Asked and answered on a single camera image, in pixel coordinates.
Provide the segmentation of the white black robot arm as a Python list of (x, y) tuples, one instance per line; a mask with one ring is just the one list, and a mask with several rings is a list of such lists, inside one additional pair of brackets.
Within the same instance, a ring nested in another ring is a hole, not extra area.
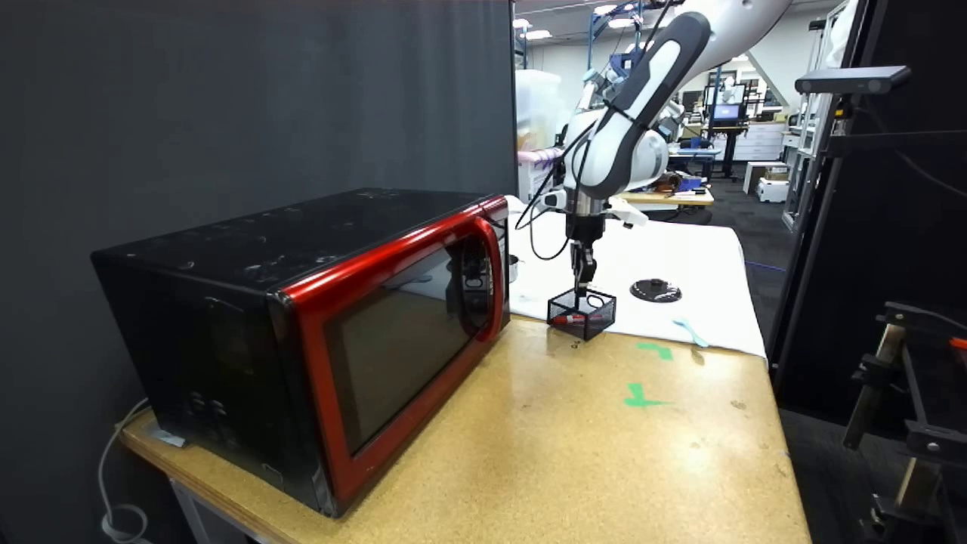
[(607, 198), (648, 167), (667, 163), (655, 131), (658, 111), (697, 74), (749, 50), (791, 0), (682, 0), (678, 16), (635, 50), (628, 77), (606, 106), (568, 124), (563, 151), (565, 237), (572, 241), (574, 289), (596, 278), (593, 246), (606, 234)]

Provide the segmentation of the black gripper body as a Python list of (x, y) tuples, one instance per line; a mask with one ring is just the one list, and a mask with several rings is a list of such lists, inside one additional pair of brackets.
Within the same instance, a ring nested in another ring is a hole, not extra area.
[(572, 192), (565, 205), (565, 237), (572, 241), (572, 263), (593, 260), (593, 246), (606, 234), (606, 201), (585, 192)]

